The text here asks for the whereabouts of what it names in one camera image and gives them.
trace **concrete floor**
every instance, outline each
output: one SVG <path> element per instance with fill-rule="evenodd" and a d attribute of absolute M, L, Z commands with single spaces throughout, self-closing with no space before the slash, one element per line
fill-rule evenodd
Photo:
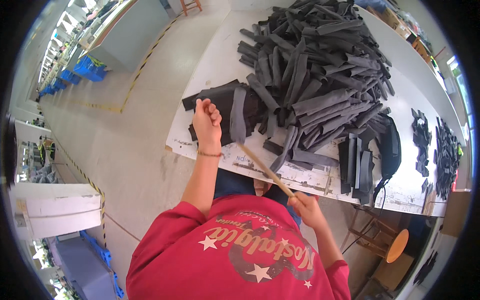
<path fill-rule="evenodd" d="M 120 107 L 136 72 L 109 72 L 98 83 L 82 80 L 40 102 L 55 138 L 105 192 L 107 244 L 112 269 L 124 290 L 135 247 L 154 218 L 180 201 L 194 165 L 193 160 L 164 147 L 183 91 L 229 10 L 226 2 L 203 5 L 203 9 L 189 11 L 188 17 L 181 16 L 160 40 L 122 114 L 77 103 Z M 84 181 L 75 168 L 72 173 L 80 182 Z M 335 200 L 320 200 L 319 205 L 340 246 L 354 209 Z M 359 227 L 366 221 L 359 217 Z M 317 248 L 313 230 L 302 224 L 301 231 Z M 89 232 L 102 240 L 99 227 Z M 379 257 L 355 244 L 345 259 L 350 267 L 350 290 L 355 294 L 377 266 Z"/>

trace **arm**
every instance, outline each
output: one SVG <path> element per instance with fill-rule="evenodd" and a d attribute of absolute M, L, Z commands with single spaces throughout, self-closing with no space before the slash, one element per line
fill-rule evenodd
<path fill-rule="evenodd" d="M 343 255 L 335 243 L 332 231 L 316 199 L 302 192 L 296 192 L 295 196 L 289 198 L 288 204 L 293 206 L 297 215 L 301 216 L 302 221 L 315 231 L 318 254 L 324 268 L 327 269 L 336 261 L 343 260 Z"/>
<path fill-rule="evenodd" d="M 193 116 L 193 127 L 198 138 L 198 152 L 192 176 L 183 192 L 181 201 L 188 202 L 198 208 L 205 216 L 212 206 L 216 173 L 222 152 L 220 138 L 222 116 L 210 99 L 197 99 L 197 107 Z"/>

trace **red t-shirt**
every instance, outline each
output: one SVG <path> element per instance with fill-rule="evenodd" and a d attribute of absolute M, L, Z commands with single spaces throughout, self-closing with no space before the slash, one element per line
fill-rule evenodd
<path fill-rule="evenodd" d="M 214 200 L 208 218 L 180 202 L 133 252 L 130 300 L 350 299 L 348 266 L 324 269 L 288 211 L 264 197 Z"/>

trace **wooden stool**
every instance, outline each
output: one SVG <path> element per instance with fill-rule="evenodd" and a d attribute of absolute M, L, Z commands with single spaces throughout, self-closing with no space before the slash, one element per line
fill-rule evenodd
<path fill-rule="evenodd" d="M 180 0 L 180 2 L 181 2 L 181 6 L 183 7 L 183 13 L 185 14 L 185 16 L 188 16 L 187 15 L 187 10 L 194 9 L 195 7 L 198 7 L 198 9 L 200 11 L 202 11 L 202 6 L 200 5 L 199 0 L 193 0 L 192 2 L 187 3 L 187 4 L 185 4 L 185 0 Z M 192 5 L 192 4 L 196 4 L 196 5 L 194 7 L 187 8 L 187 6 Z"/>
<path fill-rule="evenodd" d="M 347 243 L 350 233 L 353 233 L 359 238 L 359 240 L 357 241 L 358 245 L 370 250 L 378 256 L 383 257 L 387 261 L 387 263 L 394 262 L 402 254 L 405 246 L 407 245 L 408 230 L 404 229 L 398 232 L 397 229 L 394 229 L 381 221 L 379 217 L 371 211 L 363 210 L 357 206 L 354 206 L 354 208 L 355 214 L 353 215 L 352 223 L 350 225 L 350 228 L 348 228 L 347 236 L 345 237 L 345 240 L 343 241 L 340 250 L 343 250 L 343 247 Z M 372 218 L 362 228 L 362 230 L 356 231 L 355 229 L 353 229 L 353 227 L 355 225 L 355 220 L 357 219 L 357 215 L 360 210 L 369 214 Z M 378 233 L 373 238 L 363 234 L 363 232 L 370 224 L 378 229 Z"/>

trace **bracelet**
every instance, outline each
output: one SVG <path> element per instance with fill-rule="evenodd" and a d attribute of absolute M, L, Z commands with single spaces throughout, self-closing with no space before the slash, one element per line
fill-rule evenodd
<path fill-rule="evenodd" d="M 209 154 L 209 153 L 200 152 L 200 151 L 198 151 L 198 149 L 197 149 L 197 154 L 202 155 L 202 156 L 210 156 L 210 157 L 221 157 L 221 156 L 223 156 L 223 153 L 221 153 L 221 152 L 219 154 Z"/>

